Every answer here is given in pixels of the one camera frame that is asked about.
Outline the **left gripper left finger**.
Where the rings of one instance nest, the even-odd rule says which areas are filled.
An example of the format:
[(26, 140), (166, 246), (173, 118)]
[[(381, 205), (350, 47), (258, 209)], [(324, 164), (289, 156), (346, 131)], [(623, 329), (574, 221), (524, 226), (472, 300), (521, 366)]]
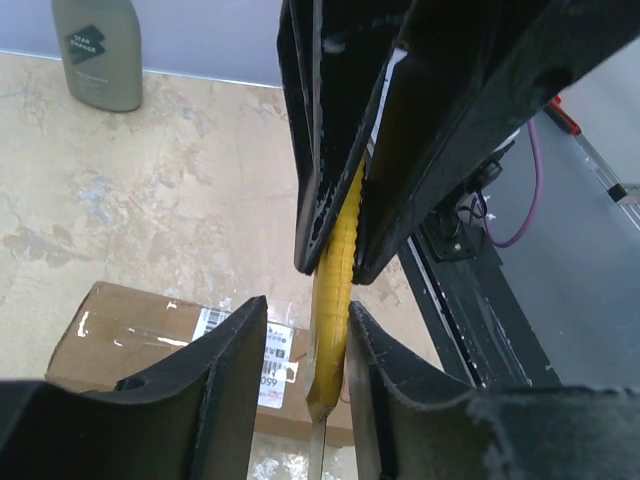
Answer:
[(2, 381), (2, 478), (246, 478), (266, 330), (258, 296), (112, 391)]

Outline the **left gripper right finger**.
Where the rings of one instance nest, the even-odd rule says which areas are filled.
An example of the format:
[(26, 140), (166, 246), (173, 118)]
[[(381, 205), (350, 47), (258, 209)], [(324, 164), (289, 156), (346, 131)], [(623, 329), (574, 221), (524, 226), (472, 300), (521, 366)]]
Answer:
[(416, 355), (356, 301), (347, 377), (362, 479), (639, 475), (635, 391), (476, 388)]

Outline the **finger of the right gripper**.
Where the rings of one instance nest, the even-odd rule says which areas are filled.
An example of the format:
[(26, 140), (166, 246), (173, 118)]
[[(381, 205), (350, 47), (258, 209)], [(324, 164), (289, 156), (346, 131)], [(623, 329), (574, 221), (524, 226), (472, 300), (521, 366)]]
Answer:
[(285, 1), (277, 53), (298, 178), (295, 268), (312, 274), (369, 140), (412, 1)]
[(635, 1), (419, 2), (363, 194), (355, 282), (373, 282), (496, 147), (638, 34)]

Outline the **brown cardboard express box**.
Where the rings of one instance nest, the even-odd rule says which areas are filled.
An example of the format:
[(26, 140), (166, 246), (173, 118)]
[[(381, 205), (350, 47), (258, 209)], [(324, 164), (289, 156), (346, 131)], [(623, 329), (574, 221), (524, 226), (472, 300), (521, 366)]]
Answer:
[[(109, 391), (119, 380), (216, 328), (229, 315), (226, 308), (97, 282), (56, 345), (45, 378), (73, 391)], [(304, 392), (308, 344), (306, 330), (269, 322), (256, 432), (310, 438)]]

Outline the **yellow utility knife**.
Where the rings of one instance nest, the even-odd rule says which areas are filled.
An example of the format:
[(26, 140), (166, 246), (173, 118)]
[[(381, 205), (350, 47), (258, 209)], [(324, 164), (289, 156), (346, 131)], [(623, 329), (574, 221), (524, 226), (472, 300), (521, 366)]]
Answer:
[(342, 390), (365, 165), (366, 160), (362, 159), (313, 278), (305, 385), (312, 420), (310, 479), (323, 475), (327, 420)]

